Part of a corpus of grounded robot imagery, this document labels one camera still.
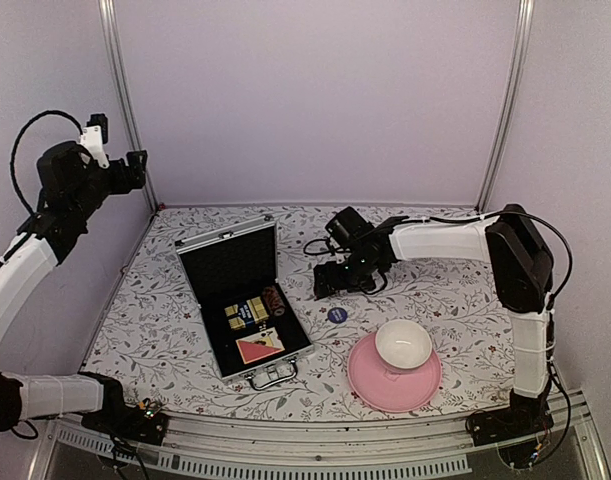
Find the blue dealer button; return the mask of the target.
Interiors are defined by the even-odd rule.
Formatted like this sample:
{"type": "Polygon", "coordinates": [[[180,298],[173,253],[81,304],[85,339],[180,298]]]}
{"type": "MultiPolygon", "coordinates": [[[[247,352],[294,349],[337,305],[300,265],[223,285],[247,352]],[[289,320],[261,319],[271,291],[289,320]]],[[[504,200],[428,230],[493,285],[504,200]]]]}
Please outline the blue dealer button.
{"type": "Polygon", "coordinates": [[[327,319],[334,324],[342,324],[347,321],[348,313],[344,308],[334,307],[327,312],[327,319]]]}

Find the blue gold card deck box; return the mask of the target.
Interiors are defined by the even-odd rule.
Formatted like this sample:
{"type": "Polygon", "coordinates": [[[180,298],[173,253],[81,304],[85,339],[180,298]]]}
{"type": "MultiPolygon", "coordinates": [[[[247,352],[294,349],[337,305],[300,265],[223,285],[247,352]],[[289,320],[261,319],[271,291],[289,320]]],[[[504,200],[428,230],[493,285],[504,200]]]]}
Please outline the blue gold card deck box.
{"type": "Polygon", "coordinates": [[[260,297],[237,302],[224,309],[229,327],[233,331],[260,325],[269,319],[269,314],[260,297]]]}

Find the pink card deck box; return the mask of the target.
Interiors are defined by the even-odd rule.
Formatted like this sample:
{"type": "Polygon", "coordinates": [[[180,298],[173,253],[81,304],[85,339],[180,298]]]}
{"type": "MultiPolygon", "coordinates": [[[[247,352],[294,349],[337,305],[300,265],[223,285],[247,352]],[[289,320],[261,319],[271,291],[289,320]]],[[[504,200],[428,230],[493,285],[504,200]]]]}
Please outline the pink card deck box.
{"type": "Polygon", "coordinates": [[[244,364],[274,357],[285,351],[283,342],[275,328],[267,328],[237,339],[236,345],[244,364]]]}

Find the aluminium poker case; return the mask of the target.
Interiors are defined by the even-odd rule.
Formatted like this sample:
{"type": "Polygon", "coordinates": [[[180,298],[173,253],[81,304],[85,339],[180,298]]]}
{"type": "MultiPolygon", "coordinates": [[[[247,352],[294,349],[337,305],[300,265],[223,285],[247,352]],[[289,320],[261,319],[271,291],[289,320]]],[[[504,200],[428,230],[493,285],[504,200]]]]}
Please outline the aluminium poker case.
{"type": "Polygon", "coordinates": [[[224,381],[264,391],[313,350],[278,274],[277,226],[263,215],[175,242],[224,381]]]}

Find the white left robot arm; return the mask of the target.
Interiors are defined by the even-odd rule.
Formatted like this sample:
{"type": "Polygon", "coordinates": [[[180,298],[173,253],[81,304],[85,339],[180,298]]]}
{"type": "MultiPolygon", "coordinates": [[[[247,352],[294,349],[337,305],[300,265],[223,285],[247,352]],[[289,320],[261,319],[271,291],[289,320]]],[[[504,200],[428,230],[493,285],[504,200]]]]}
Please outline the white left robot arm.
{"type": "MultiPolygon", "coordinates": [[[[111,195],[146,183],[147,153],[131,151],[111,160],[93,156],[75,141],[60,143],[37,161],[40,205],[18,229],[0,257],[0,343],[18,311],[41,281],[87,233],[91,215],[111,195]]],[[[90,375],[20,375],[0,371],[0,432],[30,419],[94,413],[113,434],[133,426],[118,381],[90,375]]]]}

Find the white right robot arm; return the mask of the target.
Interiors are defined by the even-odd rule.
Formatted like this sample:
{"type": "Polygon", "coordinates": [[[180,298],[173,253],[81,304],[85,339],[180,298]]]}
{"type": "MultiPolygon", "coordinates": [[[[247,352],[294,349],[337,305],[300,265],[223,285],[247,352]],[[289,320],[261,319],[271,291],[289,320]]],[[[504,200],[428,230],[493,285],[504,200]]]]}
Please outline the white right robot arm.
{"type": "Polygon", "coordinates": [[[503,412],[501,422],[509,435],[522,436],[540,420],[534,399],[548,389],[547,362],[554,346],[554,259],[537,223],[517,204],[472,218],[395,216],[378,226],[347,207],[325,230],[348,256],[315,266],[314,295],[374,294],[379,289],[373,277],[384,276],[399,261],[441,258],[490,264],[497,298],[511,320],[513,393],[524,397],[503,412]]]}

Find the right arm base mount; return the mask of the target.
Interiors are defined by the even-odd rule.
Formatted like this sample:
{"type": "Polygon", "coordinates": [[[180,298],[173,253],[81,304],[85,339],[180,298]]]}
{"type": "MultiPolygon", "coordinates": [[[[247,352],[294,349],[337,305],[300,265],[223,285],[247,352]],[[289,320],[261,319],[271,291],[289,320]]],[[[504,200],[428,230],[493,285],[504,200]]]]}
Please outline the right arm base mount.
{"type": "Polygon", "coordinates": [[[510,407],[477,410],[465,420],[465,429],[475,446],[545,432],[553,426],[553,418],[548,412],[533,415],[529,410],[512,410],[510,407]]]}

